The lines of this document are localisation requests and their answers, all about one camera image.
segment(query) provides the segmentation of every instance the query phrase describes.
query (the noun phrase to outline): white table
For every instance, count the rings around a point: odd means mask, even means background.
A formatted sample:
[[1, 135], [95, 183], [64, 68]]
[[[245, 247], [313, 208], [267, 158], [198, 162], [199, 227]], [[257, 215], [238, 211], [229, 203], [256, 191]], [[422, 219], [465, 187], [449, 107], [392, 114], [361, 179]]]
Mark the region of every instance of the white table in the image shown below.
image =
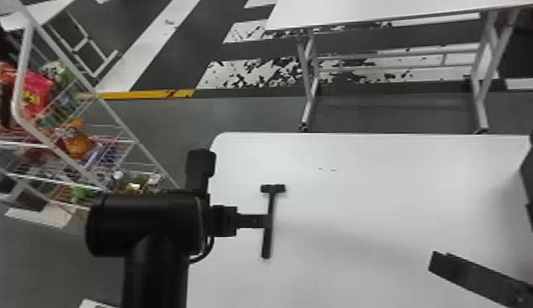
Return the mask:
[[188, 307], [499, 307], [427, 271], [451, 252], [533, 283], [519, 166], [526, 136], [221, 134], [212, 204], [267, 211], [284, 183], [273, 257], [262, 232], [217, 239], [190, 268]]
[[[56, 36], [56, 38], [64, 45], [65, 49], [70, 52], [71, 56], [77, 60], [77, 62], [84, 68], [85, 73], [96, 79], [104, 69], [119, 55], [117, 50], [111, 52], [108, 56], [96, 45], [96, 43], [90, 38], [84, 27], [66, 10], [67, 7], [75, 0], [49, 0], [45, 2], [38, 2], [29, 6], [26, 6], [27, 11], [37, 21], [39, 25], [47, 25], [50, 31]], [[67, 41], [61, 37], [60, 34], [48, 24], [54, 17], [58, 16], [61, 12], [65, 11], [67, 16], [74, 23], [75, 27], [81, 33], [81, 40], [72, 47]], [[19, 29], [23, 29], [27, 24], [27, 20], [21, 11], [15, 11], [9, 15], [0, 17], [0, 23], [2, 28], [6, 32], [12, 32]], [[79, 56], [78, 52], [86, 45], [90, 44], [96, 51], [97, 55], [102, 59], [101, 65], [92, 70], [88, 67], [87, 63]]]
[[[452, 0], [452, 1], [424, 1], [424, 0], [278, 0], [267, 23], [266, 30], [297, 30], [297, 51], [303, 81], [305, 85], [306, 105], [303, 112], [300, 131], [309, 127], [310, 113], [313, 110], [319, 83], [319, 73], [322, 71], [355, 70], [355, 67], [322, 68], [321, 60], [352, 60], [372, 57], [410, 57], [440, 54], [440, 52], [401, 52], [401, 53], [361, 53], [318, 57], [314, 43], [314, 27], [324, 25], [348, 25], [374, 21], [402, 20], [433, 16], [448, 16], [471, 12], [488, 11], [486, 26], [478, 49], [454, 50], [444, 52], [443, 58], [436, 65], [415, 65], [387, 67], [387, 69], [431, 68], [449, 66], [446, 62], [448, 54], [476, 52], [473, 62], [461, 63], [458, 66], [471, 66], [471, 84], [473, 103], [477, 112], [478, 129], [475, 133], [485, 133], [489, 128], [486, 115], [485, 100], [490, 85], [495, 77], [497, 67], [513, 33], [514, 22], [518, 13], [524, 7], [533, 7], [533, 0]], [[503, 18], [501, 34], [496, 30], [500, 11], [508, 11]], [[486, 47], [490, 47], [490, 59], [484, 74], [479, 73], [479, 65], [485, 56]], [[310, 76], [309, 62], [312, 66]]]

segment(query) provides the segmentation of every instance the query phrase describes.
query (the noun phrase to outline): black and white floor pattern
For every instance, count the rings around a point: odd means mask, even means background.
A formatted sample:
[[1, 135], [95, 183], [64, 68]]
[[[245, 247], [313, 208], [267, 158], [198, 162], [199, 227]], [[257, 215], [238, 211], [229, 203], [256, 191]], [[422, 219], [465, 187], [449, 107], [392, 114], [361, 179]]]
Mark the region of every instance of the black and white floor pattern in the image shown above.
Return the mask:
[[[109, 12], [115, 12], [115, 14], [108, 14], [111, 20], [102, 19], [103, 25], [99, 27], [101, 31], [98, 31], [98, 28], [94, 29], [93, 21], [89, 19], [90, 15], [84, 14], [85, 7], [88, 7], [89, 11], [96, 11], [90, 10], [91, 5], [95, 9], [96, 2], [92, 4], [75, 2], [70, 8], [72, 13], [79, 14], [77, 18], [83, 26], [88, 25], [89, 32], [99, 45], [105, 45], [106, 49], [116, 48], [124, 53], [123, 57], [102, 76], [101, 82], [97, 85], [97, 89], [101, 92], [173, 88], [271, 88], [272, 94], [275, 95], [276, 88], [301, 83], [302, 72], [296, 59], [295, 34], [291, 31], [272, 34], [264, 30], [269, 13], [277, 0], [233, 0], [230, 2], [161, 0], [156, 3], [156, 7], [150, 13], [152, 15], [146, 17], [145, 24], [138, 24], [138, 26], [136, 23], [141, 21], [135, 17], [141, 15], [142, 6], [127, 5], [127, 1], [109, 1], [100, 6], [103, 8], [102, 11], [109, 8]], [[391, 29], [406, 28], [417, 30], [417, 35], [437, 36], [438, 34], [428, 31], [424, 34], [421, 30], [439, 23], [452, 25], [475, 20], [480, 23], [480, 19], [479, 14], [472, 13], [416, 20], [387, 20], [358, 26], [339, 25], [318, 28], [314, 31], [318, 36], [350, 34], [352, 37], [356, 34], [356, 39], [362, 39], [358, 33], [363, 33], [365, 29], [380, 29], [384, 31], [383, 35], [390, 36]], [[131, 29], [131, 20], [136, 29]], [[451, 32], [452, 27], [448, 26], [447, 30]], [[322, 73], [321, 83], [391, 84], [463, 80], [470, 73], [470, 68], [458, 66], [458, 64], [471, 61], [474, 54], [451, 55], [447, 59], [449, 65], [443, 68], [407, 68], [407, 66], [417, 64], [439, 63], [441, 53], [452, 48], [477, 46], [468, 38], [464, 42], [459, 41], [460, 35], [463, 36], [462, 33], [455, 33], [453, 36], [456, 39], [448, 45], [432, 44], [426, 47], [411, 48], [406, 48], [405, 45], [409, 37], [398, 38], [393, 35], [388, 39], [399, 40], [400, 42], [394, 45], [402, 48], [372, 49], [371, 52], [390, 54], [391, 52], [428, 50], [439, 51], [440, 55], [343, 62], [323, 61], [320, 63], [321, 67], [349, 66], [353, 68], [353, 71]], [[344, 39], [338, 41], [334, 39], [333, 50], [340, 49], [346, 43]], [[323, 54], [328, 54], [327, 52], [331, 51], [323, 50]], [[397, 66], [401, 69], [383, 68], [388, 66]], [[508, 88], [533, 88], [533, 75], [529, 74], [525, 77], [528, 78], [508, 80]]]

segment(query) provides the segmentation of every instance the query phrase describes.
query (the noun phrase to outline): yellow stripe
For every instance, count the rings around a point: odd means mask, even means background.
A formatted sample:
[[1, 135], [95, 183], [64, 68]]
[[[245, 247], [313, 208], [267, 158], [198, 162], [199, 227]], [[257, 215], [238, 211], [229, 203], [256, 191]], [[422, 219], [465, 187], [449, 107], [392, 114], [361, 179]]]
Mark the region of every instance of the yellow stripe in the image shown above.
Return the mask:
[[155, 90], [155, 91], [131, 91], [131, 92], [104, 92], [100, 93], [103, 99], [163, 99], [192, 97], [195, 89], [184, 88], [181, 90]]

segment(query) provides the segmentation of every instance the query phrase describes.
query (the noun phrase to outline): wire shelf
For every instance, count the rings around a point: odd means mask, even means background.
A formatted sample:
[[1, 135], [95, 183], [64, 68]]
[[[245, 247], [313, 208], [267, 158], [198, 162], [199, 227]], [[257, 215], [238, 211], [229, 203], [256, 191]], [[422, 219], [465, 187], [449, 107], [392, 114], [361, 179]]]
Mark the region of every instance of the wire shelf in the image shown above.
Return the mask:
[[[89, 206], [97, 194], [112, 191], [116, 171], [131, 179], [159, 176], [161, 185], [177, 188], [49, 34], [21, 3], [17, 6], [27, 25], [12, 90], [11, 127], [0, 131], [0, 172], [62, 210], [71, 207], [66, 211], [71, 213]], [[53, 85], [46, 102], [32, 109], [25, 85], [34, 72]], [[79, 152], [74, 152], [76, 144], [69, 145], [74, 131], [86, 142]]]

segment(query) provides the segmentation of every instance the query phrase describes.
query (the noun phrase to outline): black t-shaped tool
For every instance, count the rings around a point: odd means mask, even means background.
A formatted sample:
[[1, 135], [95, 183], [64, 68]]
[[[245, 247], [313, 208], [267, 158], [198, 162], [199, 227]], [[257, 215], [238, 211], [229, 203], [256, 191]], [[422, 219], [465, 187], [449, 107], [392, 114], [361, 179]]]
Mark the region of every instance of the black t-shaped tool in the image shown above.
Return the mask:
[[[268, 216], [272, 217], [272, 220], [273, 220], [273, 210], [274, 210], [274, 203], [276, 200], [276, 195], [279, 193], [285, 192], [285, 185], [283, 184], [260, 185], [260, 192], [267, 193], [269, 195]], [[267, 228], [264, 228], [264, 235], [262, 237], [262, 252], [260, 253], [263, 259], [269, 259], [272, 255], [272, 230], [273, 230], [272, 225], [270, 225]]]

